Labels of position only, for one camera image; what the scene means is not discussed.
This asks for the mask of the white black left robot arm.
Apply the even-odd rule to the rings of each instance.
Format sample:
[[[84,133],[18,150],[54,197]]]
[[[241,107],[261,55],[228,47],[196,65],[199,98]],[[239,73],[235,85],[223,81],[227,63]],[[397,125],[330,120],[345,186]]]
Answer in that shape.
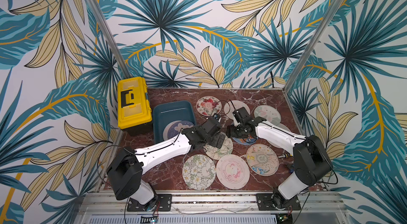
[[[176,136],[153,146],[133,149],[124,147],[117,152],[107,168],[108,180],[115,198],[120,201],[133,199],[144,208],[152,208],[158,201],[158,195],[142,177],[155,166],[201,150],[206,145],[221,148],[225,136],[221,134],[221,116],[207,117],[201,125],[182,129]]]

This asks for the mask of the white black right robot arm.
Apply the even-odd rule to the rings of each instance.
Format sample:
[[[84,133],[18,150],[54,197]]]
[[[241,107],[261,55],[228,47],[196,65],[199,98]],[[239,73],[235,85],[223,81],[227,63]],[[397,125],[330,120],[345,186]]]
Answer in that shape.
[[[252,117],[245,108],[233,111],[236,123],[227,127],[226,135],[235,138],[258,137],[281,148],[294,158],[294,172],[273,190],[270,201],[273,208],[284,210],[292,206],[295,197],[314,186],[333,171],[332,162],[321,140],[302,136],[273,125],[262,117]]]

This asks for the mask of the teal plastic storage box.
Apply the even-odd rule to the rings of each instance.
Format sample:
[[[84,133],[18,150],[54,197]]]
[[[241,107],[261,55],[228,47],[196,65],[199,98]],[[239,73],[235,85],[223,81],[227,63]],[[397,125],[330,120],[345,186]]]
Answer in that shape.
[[[192,105],[188,101],[160,104],[153,110],[154,142],[163,142],[164,128],[173,121],[190,121],[196,125]]]

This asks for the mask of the green outline bear coaster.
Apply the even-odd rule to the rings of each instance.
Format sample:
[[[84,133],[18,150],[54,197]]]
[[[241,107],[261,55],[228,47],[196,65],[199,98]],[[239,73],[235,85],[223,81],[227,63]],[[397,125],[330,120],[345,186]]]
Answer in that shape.
[[[210,145],[206,145],[204,147],[206,155],[214,160],[220,160],[222,157],[226,155],[230,155],[233,151],[233,141],[230,138],[226,138],[223,142],[221,148],[212,147]]]

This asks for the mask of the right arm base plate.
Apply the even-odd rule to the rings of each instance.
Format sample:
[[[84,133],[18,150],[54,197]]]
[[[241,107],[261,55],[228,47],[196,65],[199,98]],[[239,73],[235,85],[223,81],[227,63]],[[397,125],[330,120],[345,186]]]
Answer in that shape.
[[[276,193],[258,193],[255,195],[256,203],[260,211],[267,210],[300,210],[301,205],[297,196],[287,200]]]

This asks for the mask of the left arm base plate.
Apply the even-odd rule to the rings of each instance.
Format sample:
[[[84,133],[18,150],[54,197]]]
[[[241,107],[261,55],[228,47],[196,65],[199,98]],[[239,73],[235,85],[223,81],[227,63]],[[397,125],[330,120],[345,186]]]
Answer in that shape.
[[[130,198],[126,210],[129,212],[170,212],[172,206],[171,194],[158,194],[147,204],[142,205],[137,200]]]

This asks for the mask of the dark blue bunny coaster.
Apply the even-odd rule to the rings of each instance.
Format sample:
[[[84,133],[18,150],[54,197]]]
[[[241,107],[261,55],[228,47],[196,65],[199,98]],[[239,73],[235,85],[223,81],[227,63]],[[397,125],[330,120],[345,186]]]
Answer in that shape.
[[[170,122],[163,131],[163,140],[167,141],[175,136],[177,136],[181,130],[191,128],[194,124],[190,121],[173,121]]]

